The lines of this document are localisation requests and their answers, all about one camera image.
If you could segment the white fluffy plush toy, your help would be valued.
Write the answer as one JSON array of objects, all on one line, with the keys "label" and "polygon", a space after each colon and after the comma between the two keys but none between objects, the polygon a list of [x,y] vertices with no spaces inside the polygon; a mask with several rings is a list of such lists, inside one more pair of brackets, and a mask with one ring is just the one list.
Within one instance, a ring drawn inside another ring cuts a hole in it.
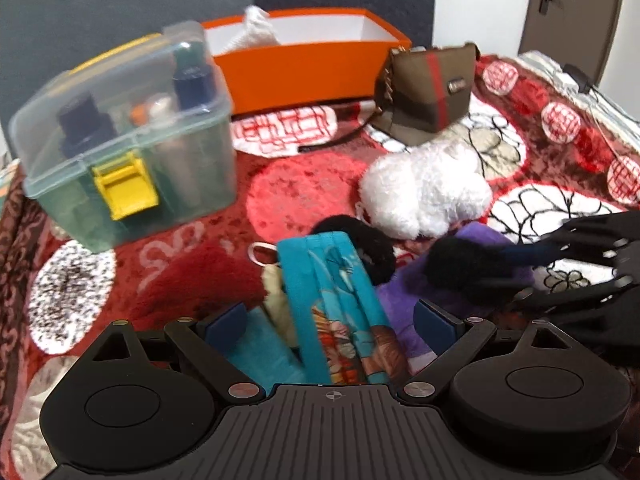
[{"label": "white fluffy plush toy", "polygon": [[479,219],[492,200],[477,154],[457,139],[378,158],[362,175],[359,195],[372,226],[396,240],[441,237]]}]

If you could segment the beige plush keychain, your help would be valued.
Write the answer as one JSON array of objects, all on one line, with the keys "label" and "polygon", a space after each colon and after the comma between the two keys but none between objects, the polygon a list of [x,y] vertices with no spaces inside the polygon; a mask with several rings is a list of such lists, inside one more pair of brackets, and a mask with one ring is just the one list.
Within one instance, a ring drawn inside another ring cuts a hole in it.
[{"label": "beige plush keychain", "polygon": [[254,242],[248,246],[248,258],[262,268],[262,286],[265,298],[262,306],[279,336],[291,348],[298,347],[294,321],[285,292],[282,269],[276,261],[277,247],[265,242]]}]

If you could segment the black fluffy pom toy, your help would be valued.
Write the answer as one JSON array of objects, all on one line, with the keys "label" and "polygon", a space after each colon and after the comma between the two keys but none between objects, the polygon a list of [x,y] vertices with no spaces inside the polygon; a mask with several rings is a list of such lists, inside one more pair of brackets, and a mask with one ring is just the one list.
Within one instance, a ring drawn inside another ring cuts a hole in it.
[{"label": "black fluffy pom toy", "polygon": [[[346,214],[338,214],[316,223],[312,234],[344,232],[375,285],[388,283],[396,271],[396,256],[392,241],[373,226]],[[462,292],[469,286],[495,286],[510,282],[527,283],[529,270],[507,263],[499,250],[509,241],[497,231],[480,222],[470,222],[446,235],[431,246],[418,273],[428,284]]]}]

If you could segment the orange cardboard box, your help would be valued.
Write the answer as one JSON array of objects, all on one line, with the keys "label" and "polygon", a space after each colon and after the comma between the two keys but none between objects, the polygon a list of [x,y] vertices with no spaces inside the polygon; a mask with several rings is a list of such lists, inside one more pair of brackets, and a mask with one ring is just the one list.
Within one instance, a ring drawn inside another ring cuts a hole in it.
[{"label": "orange cardboard box", "polygon": [[373,96],[389,50],[411,40],[366,9],[305,8],[269,13],[279,43],[224,52],[243,29],[242,18],[205,22],[235,115]]}]

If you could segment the purple microfiber cloth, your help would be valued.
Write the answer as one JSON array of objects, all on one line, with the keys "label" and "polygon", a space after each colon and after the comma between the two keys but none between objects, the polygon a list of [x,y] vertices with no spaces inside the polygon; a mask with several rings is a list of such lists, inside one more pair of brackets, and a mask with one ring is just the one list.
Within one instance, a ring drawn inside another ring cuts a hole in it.
[{"label": "purple microfiber cloth", "polygon": [[502,247],[510,244],[504,235],[486,224],[471,222],[452,236],[462,248],[436,242],[425,254],[402,266],[389,282],[378,285],[376,293],[402,352],[408,360],[411,374],[430,364],[436,356],[433,344],[419,336],[414,327],[414,307],[428,300],[456,318],[469,316],[486,318],[509,302],[513,292],[497,287],[483,287],[480,281],[516,281],[521,288],[534,284],[533,270],[511,268],[490,257],[486,262],[470,252],[473,244]]}]

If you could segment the brown striped pouch bag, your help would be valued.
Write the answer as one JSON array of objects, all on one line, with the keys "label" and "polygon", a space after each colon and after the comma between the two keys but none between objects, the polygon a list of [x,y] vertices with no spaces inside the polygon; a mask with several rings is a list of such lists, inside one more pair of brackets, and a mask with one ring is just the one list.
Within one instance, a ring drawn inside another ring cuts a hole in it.
[{"label": "brown striped pouch bag", "polygon": [[301,145],[300,154],[335,148],[372,126],[391,136],[408,128],[420,145],[437,136],[469,110],[480,49],[467,42],[448,48],[393,48],[376,76],[375,110],[355,130],[322,144]]}]

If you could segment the clear plastic storage box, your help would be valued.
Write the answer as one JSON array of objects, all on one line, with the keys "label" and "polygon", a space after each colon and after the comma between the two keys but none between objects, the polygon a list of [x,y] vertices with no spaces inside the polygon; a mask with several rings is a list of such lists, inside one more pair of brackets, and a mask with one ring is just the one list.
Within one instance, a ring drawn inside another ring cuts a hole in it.
[{"label": "clear plastic storage box", "polygon": [[92,252],[230,206],[232,101],[186,21],[59,74],[12,117],[25,194]]}]

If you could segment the blue cartoon pencil pouch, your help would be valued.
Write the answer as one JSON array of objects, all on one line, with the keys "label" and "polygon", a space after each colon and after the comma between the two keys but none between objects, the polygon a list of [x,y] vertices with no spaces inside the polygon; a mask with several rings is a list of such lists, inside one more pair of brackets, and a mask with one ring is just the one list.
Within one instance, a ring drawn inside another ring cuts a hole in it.
[{"label": "blue cartoon pencil pouch", "polygon": [[410,378],[405,353],[347,234],[288,238],[277,252],[310,382],[400,386]]}]

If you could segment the dark red fluffy cloth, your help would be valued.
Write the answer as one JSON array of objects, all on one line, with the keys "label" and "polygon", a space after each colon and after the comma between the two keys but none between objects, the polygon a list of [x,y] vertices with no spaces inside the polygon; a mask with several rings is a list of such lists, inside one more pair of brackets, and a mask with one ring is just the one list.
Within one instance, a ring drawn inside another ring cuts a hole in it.
[{"label": "dark red fluffy cloth", "polygon": [[138,330],[159,330],[178,318],[200,320],[239,302],[262,303],[258,266],[246,255],[206,242],[175,258],[138,293],[131,322]]}]

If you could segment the red patterned plush blanket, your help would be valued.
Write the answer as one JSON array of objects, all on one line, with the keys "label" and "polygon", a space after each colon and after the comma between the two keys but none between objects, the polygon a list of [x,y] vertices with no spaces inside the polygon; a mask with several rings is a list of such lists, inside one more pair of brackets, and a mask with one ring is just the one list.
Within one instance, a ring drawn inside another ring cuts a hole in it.
[{"label": "red patterned plush blanket", "polygon": [[[175,258],[206,242],[247,256],[254,242],[305,235],[334,214],[362,217],[360,177],[401,144],[375,130],[310,154],[297,144],[347,132],[369,112],[350,103],[238,120],[234,204],[103,254],[70,240],[24,194],[15,169],[1,217],[2,477],[39,479],[52,469],[41,396],[108,323],[131,322],[138,293]],[[638,125],[598,94],[575,94],[540,54],[482,58],[469,113],[449,133],[475,151],[494,192],[488,223],[514,240],[552,231],[575,212],[638,206]]]}]

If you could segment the light blue tissue pack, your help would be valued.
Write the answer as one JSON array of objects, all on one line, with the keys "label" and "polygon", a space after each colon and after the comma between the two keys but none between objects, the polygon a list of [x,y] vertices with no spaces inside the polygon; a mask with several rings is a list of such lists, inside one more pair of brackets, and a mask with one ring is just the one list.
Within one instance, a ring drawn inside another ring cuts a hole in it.
[{"label": "light blue tissue pack", "polygon": [[307,377],[299,359],[262,309],[247,313],[244,334],[224,357],[269,394],[277,385],[303,385]]}]

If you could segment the white knit item in box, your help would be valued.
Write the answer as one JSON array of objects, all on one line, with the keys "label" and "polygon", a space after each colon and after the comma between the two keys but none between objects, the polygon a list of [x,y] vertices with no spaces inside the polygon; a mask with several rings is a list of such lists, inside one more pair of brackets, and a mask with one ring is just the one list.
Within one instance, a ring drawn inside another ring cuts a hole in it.
[{"label": "white knit item in box", "polygon": [[270,14],[259,6],[247,6],[242,27],[222,48],[221,54],[247,49],[280,46]]}]

